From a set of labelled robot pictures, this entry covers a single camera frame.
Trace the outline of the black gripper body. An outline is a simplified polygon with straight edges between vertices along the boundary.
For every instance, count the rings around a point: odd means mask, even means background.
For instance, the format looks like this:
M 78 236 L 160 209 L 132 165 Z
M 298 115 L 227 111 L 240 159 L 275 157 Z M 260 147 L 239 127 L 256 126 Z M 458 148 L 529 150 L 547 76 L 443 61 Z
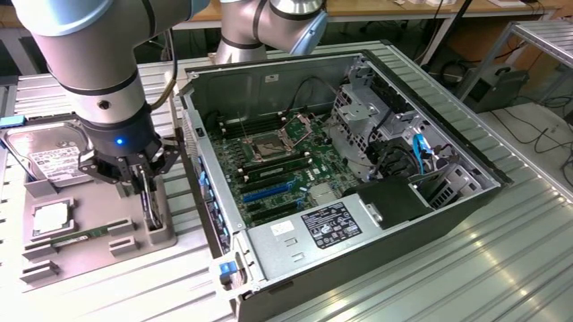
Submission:
M 128 119 L 117 123 L 104 124 L 82 119 L 81 126 L 90 141 L 90 148 L 81 153 L 116 157 L 120 162 L 120 182 L 135 188 L 153 188 L 152 178 L 157 174 L 148 172 L 144 149 L 160 136 L 153 129 L 149 104 L 145 103 Z

